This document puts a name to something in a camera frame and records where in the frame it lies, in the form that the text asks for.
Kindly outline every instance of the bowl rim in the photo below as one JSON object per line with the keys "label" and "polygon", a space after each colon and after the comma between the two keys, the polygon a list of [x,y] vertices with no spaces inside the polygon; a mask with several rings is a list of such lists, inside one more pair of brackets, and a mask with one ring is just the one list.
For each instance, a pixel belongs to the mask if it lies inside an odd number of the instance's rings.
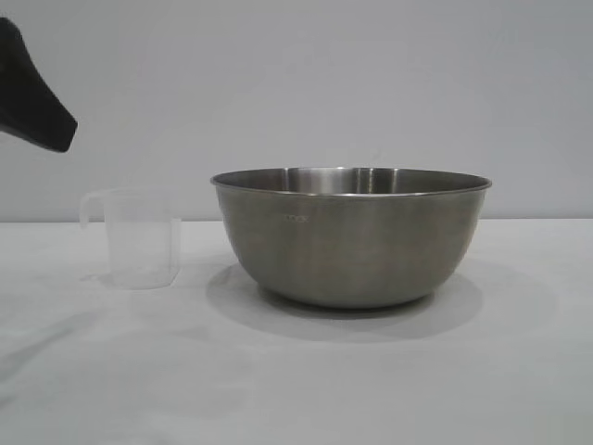
{"label": "bowl rim", "polygon": [[[424,173],[444,173],[444,174],[453,174],[459,176],[466,176],[468,178],[474,178],[475,180],[483,182],[481,185],[477,185],[475,187],[467,187],[467,188],[459,188],[455,190],[435,190],[430,192],[409,192],[409,193],[310,193],[310,192],[291,192],[287,190],[269,190],[263,188],[252,188],[252,187],[242,187],[240,185],[231,185],[225,184],[221,181],[224,176],[237,174],[237,173],[247,173],[247,172],[274,172],[274,171],[281,171],[284,170],[294,171],[294,170],[304,170],[304,171],[314,171],[314,170],[356,170],[356,169],[363,169],[363,170],[390,170],[390,171],[406,171],[406,172],[424,172]],[[460,193],[470,193],[470,192],[477,192],[480,190],[486,190],[492,186],[492,181],[484,176],[478,176],[475,174],[469,173],[460,173],[460,172],[447,172],[442,170],[424,170],[424,169],[408,169],[408,168],[389,168],[389,167],[281,167],[281,168],[266,168],[266,169],[251,169],[251,170],[238,170],[234,172],[223,172],[218,173],[210,178],[210,183],[215,185],[216,187],[226,188],[231,190],[239,190],[245,192],[253,192],[253,193],[263,193],[267,195],[281,195],[281,196],[297,196],[297,197],[431,197],[431,196],[439,196],[439,195],[457,195]]]}

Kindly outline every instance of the plastic measuring cup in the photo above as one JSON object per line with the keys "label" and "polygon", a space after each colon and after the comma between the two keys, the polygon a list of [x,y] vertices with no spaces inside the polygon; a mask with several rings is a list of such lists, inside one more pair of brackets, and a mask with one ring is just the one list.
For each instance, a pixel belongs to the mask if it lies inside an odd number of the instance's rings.
{"label": "plastic measuring cup", "polygon": [[119,188],[89,193],[80,206],[83,228],[95,199],[103,203],[113,284],[128,289],[169,285],[180,268],[180,220],[173,218],[170,191]]}

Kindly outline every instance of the measuring cup handle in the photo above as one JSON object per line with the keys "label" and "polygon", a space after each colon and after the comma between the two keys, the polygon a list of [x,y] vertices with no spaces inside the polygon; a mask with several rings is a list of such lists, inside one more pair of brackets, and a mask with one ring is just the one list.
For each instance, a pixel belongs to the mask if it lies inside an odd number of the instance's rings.
{"label": "measuring cup handle", "polygon": [[87,193],[86,195],[84,195],[82,197],[81,205],[78,210],[78,217],[79,217],[79,221],[81,223],[81,227],[83,229],[89,224],[89,220],[91,218],[90,211],[89,211],[91,202],[94,199],[99,199],[99,198],[103,197],[104,194],[105,194],[105,191],[101,190],[98,192]]}

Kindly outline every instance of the mixing bowl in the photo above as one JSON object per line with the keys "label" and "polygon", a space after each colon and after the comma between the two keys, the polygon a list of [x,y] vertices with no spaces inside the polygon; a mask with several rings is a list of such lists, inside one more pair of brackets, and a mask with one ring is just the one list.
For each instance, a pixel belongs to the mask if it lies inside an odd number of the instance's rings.
{"label": "mixing bowl", "polygon": [[234,252],[261,286],[334,308],[433,292],[469,246],[486,178],[453,172],[287,168],[212,178]]}

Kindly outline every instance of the black object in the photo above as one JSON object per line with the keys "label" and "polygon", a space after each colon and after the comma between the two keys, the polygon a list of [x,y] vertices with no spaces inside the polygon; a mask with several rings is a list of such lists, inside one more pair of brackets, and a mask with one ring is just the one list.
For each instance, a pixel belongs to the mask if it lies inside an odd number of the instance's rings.
{"label": "black object", "polygon": [[0,17],[0,130],[64,153],[77,126],[33,65],[17,26]]}

